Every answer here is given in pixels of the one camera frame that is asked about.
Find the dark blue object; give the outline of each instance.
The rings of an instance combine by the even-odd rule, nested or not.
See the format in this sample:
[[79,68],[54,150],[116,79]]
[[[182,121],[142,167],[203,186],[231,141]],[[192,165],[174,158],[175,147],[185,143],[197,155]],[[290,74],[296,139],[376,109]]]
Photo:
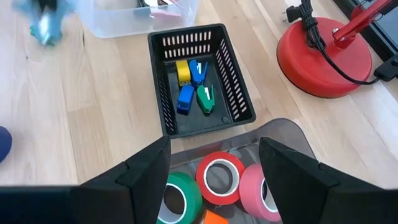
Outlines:
[[191,85],[184,85],[181,88],[180,96],[177,101],[177,111],[187,114],[191,108],[194,87]]
[[201,71],[201,73],[199,73],[197,66],[198,63],[196,60],[192,60],[189,62],[189,69],[191,70],[192,76],[192,85],[194,87],[198,87],[204,84],[207,72],[207,62],[205,64],[205,68],[203,69],[203,71]]
[[0,126],[0,162],[2,162],[8,155],[11,149],[12,137],[10,132],[4,127]]

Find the black cable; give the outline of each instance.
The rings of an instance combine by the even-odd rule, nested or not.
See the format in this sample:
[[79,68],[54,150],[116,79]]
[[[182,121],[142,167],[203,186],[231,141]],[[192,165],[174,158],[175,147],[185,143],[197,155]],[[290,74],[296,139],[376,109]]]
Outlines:
[[326,53],[326,44],[325,41],[322,39],[319,30],[318,30],[318,21],[312,17],[312,6],[311,6],[311,0],[301,0],[301,5],[299,7],[293,7],[290,6],[287,10],[287,18],[289,22],[293,22],[294,20],[298,18],[302,18],[302,25],[303,29],[306,32],[307,36],[307,44],[309,47],[314,47],[316,48],[323,56],[323,58],[329,63],[329,65],[335,69],[343,78],[346,80],[359,84],[359,85],[372,85],[376,83],[377,81],[380,80],[380,78],[375,78],[374,80],[370,82],[366,81],[361,81],[361,80],[356,80],[354,78],[351,78],[345,72],[343,72],[335,63],[334,61],[329,57],[329,55]]

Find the blurry blue toy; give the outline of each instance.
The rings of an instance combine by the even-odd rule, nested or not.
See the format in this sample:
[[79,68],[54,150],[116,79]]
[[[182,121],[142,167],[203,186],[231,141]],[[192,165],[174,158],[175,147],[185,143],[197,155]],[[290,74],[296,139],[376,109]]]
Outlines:
[[14,0],[12,6],[29,18],[30,34],[42,45],[54,45],[61,40],[62,20],[72,11],[69,0]]

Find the blue object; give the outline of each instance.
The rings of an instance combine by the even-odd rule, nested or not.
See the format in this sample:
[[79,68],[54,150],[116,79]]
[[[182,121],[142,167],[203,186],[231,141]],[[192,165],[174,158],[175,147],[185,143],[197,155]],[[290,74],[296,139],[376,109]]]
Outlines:
[[0,162],[2,162],[11,150],[12,137],[6,128],[0,126]]
[[191,70],[192,85],[194,87],[203,85],[205,82],[205,78],[206,78],[207,62],[205,64],[205,68],[203,69],[203,71],[201,73],[198,71],[198,63],[196,60],[191,60],[189,62],[189,69]]
[[180,96],[177,101],[177,111],[181,113],[188,113],[191,108],[193,92],[195,88],[192,85],[184,85],[181,88]]
[[57,1],[57,9],[45,9],[41,13],[39,5],[32,0],[14,0],[13,8],[23,12],[30,20],[30,34],[42,45],[54,45],[62,38],[62,20],[65,15],[72,12],[72,6],[67,0]]

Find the red desk lamp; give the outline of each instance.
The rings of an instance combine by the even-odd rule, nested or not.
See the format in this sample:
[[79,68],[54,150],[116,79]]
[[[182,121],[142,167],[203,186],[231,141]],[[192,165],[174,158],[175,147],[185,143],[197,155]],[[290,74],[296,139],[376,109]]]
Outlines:
[[368,26],[392,1],[378,0],[369,8],[358,6],[344,25],[333,19],[312,17],[310,0],[287,9],[290,26],[279,40],[277,58],[286,77],[301,90],[324,98],[347,95],[367,82],[372,58],[367,43],[358,32]]

